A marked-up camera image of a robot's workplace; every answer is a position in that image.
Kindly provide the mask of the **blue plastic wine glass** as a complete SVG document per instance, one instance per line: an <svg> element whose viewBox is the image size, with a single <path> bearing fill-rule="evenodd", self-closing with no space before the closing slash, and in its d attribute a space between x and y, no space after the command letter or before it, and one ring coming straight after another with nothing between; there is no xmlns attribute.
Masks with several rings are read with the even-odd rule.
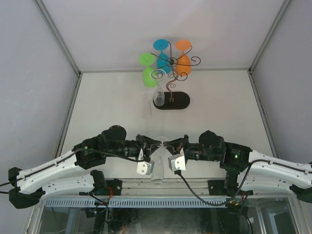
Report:
<svg viewBox="0 0 312 234"><path fill-rule="evenodd" d="M156 67L157 69L162 69L167 74L171 71L170 66L168 66L169 62L167 61L169 57L164 53L164 50L167 49L168 46L169 43L165 39L158 39L153 44L153 48L160 52L156 59Z"/></svg>

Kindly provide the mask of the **clear champagne flute front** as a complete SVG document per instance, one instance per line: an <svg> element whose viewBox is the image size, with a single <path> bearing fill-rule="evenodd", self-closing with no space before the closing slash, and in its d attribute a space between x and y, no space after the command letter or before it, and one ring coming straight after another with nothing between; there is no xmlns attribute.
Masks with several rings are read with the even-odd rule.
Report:
<svg viewBox="0 0 312 234"><path fill-rule="evenodd" d="M157 83L156 90L154 92L153 102L155 106L162 106L165 102L165 94L160 87L160 83L166 78L167 73L163 69L154 69L150 73L150 78Z"/></svg>

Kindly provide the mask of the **orange plastic wine glass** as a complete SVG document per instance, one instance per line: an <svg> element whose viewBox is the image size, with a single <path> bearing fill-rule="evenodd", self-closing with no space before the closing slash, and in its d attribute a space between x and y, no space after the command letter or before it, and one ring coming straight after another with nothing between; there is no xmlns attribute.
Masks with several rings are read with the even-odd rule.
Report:
<svg viewBox="0 0 312 234"><path fill-rule="evenodd" d="M191 42L183 39L175 43L177 50L181 51L181 55L177 58L177 64L175 66L178 75L185 77L191 73L191 61L186 55L186 52L191 49Z"/></svg>

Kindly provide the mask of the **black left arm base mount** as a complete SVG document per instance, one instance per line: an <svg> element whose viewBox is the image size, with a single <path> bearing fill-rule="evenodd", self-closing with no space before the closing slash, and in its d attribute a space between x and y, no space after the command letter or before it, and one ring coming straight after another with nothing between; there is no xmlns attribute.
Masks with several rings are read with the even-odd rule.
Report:
<svg viewBox="0 0 312 234"><path fill-rule="evenodd" d="M100 189L95 195L120 196L122 191L122 180L109 179L106 181L106 188Z"/></svg>

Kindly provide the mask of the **clear champagne flute back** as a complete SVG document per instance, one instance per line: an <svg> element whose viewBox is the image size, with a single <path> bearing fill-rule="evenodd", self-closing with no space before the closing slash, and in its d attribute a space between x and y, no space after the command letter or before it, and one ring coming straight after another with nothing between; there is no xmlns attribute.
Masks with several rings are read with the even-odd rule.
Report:
<svg viewBox="0 0 312 234"><path fill-rule="evenodd" d="M163 163L163 156L166 153L166 148L163 145L165 141L169 139L164 136L159 136L156 140L160 141L161 144L157 147L156 151L152 153L151 159L154 161L154 167L151 174L151 182L155 185L159 185L163 182L164 179L164 163Z"/></svg>

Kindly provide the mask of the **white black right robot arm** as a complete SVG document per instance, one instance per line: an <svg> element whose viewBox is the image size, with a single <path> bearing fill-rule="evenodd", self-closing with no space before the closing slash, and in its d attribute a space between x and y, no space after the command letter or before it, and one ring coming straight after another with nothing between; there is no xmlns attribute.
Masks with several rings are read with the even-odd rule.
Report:
<svg viewBox="0 0 312 234"><path fill-rule="evenodd" d="M229 197L242 193L270 191L295 195L300 201L312 201L312 165L295 163L259 153L250 147L225 142L211 131L199 136L197 143L190 143L185 135L165 141L171 153L168 158L171 170L181 176L189 160L218 162L226 171L223 188Z"/></svg>

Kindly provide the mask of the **green plastic wine glass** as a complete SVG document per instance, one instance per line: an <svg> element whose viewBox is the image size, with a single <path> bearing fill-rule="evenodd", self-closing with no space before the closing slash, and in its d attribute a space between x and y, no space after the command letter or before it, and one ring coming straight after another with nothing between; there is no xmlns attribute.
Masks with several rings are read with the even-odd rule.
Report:
<svg viewBox="0 0 312 234"><path fill-rule="evenodd" d="M155 62L155 56L151 53L144 53L139 56L138 61L140 65L145 67L142 73L144 86L147 88L153 88L157 86L157 82L151 78L151 72L154 70L152 64Z"/></svg>

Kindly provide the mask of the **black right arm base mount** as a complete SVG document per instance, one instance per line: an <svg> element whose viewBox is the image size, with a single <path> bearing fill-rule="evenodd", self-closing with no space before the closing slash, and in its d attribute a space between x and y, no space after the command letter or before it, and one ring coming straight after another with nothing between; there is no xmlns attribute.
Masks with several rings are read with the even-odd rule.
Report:
<svg viewBox="0 0 312 234"><path fill-rule="evenodd" d="M209 195L226 195L233 197L237 192L239 183L233 183L225 187L225 180L208 180Z"/></svg>

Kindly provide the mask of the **clear champagne flute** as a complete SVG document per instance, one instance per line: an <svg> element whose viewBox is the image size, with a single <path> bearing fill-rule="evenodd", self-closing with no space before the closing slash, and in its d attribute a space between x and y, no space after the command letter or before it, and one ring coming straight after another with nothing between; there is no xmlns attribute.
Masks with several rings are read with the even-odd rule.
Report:
<svg viewBox="0 0 312 234"><path fill-rule="evenodd" d="M155 106L162 106L165 102L165 94L160 87L160 83L166 78L167 73L163 69L154 69L150 73L150 78L157 83L156 90L154 92L153 102Z"/></svg>
<svg viewBox="0 0 312 234"><path fill-rule="evenodd" d="M154 167L151 174L151 182L155 185L159 185L163 182L164 179L164 163L163 163L163 156L166 153L166 148L163 145L165 141L169 139L164 136L159 136L156 140L160 141L161 144L157 147L156 151L152 153L151 159L154 161Z"/></svg>

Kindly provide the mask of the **clear upside-down glass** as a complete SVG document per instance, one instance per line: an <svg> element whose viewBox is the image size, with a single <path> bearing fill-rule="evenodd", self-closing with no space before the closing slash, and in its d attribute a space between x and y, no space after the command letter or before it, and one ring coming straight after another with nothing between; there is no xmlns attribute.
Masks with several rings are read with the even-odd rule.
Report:
<svg viewBox="0 0 312 234"><path fill-rule="evenodd" d="M142 94L142 117L143 119L152 118L152 108L150 103L150 96L147 91L144 91Z"/></svg>

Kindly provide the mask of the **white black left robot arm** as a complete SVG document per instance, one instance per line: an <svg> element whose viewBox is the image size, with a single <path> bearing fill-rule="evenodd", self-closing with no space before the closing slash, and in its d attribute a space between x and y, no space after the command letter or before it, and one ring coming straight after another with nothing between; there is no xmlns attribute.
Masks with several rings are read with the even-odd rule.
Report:
<svg viewBox="0 0 312 234"><path fill-rule="evenodd" d="M107 182L103 171L96 167L104 165L108 157L135 162L138 174L150 175L154 167L151 154L161 141L143 135L127 140L126 135L123 127L114 125L40 166L9 169L8 180L13 186L8 192L10 203L17 209L25 209L52 195L101 195Z"/></svg>

